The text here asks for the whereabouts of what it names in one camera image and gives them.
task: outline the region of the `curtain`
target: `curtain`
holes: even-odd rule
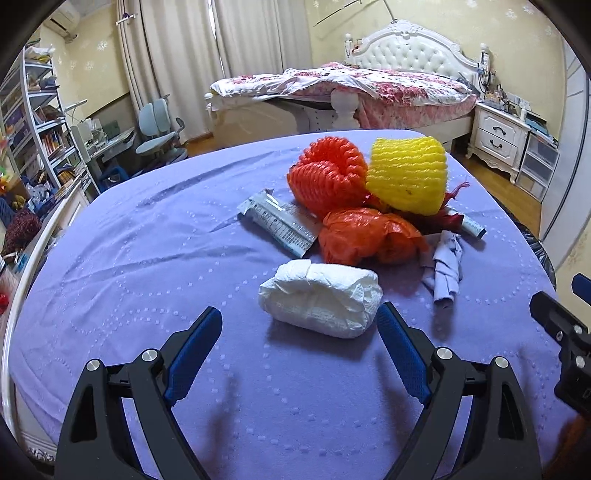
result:
[[[139,1],[117,1],[118,18],[123,18],[126,12],[137,15],[136,19],[119,24],[125,74],[136,116],[144,105],[162,97],[146,45],[140,7]]]
[[[215,0],[214,6],[226,76],[312,66],[304,0]]]
[[[122,10],[138,15],[119,29],[138,111],[170,95],[170,116],[186,124],[181,141],[208,133],[203,95],[223,71],[207,0],[118,0],[118,4],[121,17]]]

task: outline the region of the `blue basket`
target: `blue basket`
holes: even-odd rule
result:
[[[10,205],[8,204],[6,199],[0,197],[0,219],[4,224],[4,227],[8,228],[8,225],[12,223],[12,220],[14,219],[15,215],[16,213],[14,213],[14,210],[10,208]]]

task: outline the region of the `metal screw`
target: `metal screw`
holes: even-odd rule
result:
[[[96,370],[97,368],[99,368],[99,367],[100,367],[100,362],[99,362],[98,360],[96,360],[96,359],[94,359],[94,360],[91,360],[90,362],[88,362],[88,363],[86,364],[86,369],[87,369],[89,372],[93,372],[93,371],[95,371],[95,370]]]
[[[509,362],[507,361],[507,359],[502,356],[496,357],[495,363],[498,367],[501,367],[501,368],[507,368],[509,366]]]
[[[146,350],[144,353],[142,353],[142,360],[144,362],[151,362],[157,356],[158,356],[158,352],[156,350],[152,350],[152,349]]]
[[[440,348],[437,350],[437,356],[442,360],[449,360],[453,357],[453,353],[449,348]]]

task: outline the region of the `desk chair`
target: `desk chair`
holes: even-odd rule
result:
[[[138,155],[156,155],[158,163],[169,165],[187,158],[187,149],[173,146],[178,144],[179,133],[184,130],[184,122],[177,118],[179,129],[170,131],[171,122],[166,100],[159,98],[145,105],[139,112],[139,129],[146,137],[154,137],[142,143],[135,152]]]

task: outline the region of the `bed post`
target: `bed post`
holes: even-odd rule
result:
[[[351,64],[351,55],[353,54],[353,35],[345,35],[345,65]]]
[[[330,94],[330,104],[337,115],[333,121],[333,130],[357,130],[360,128],[359,122],[353,117],[359,106],[359,97],[356,93],[333,90]]]

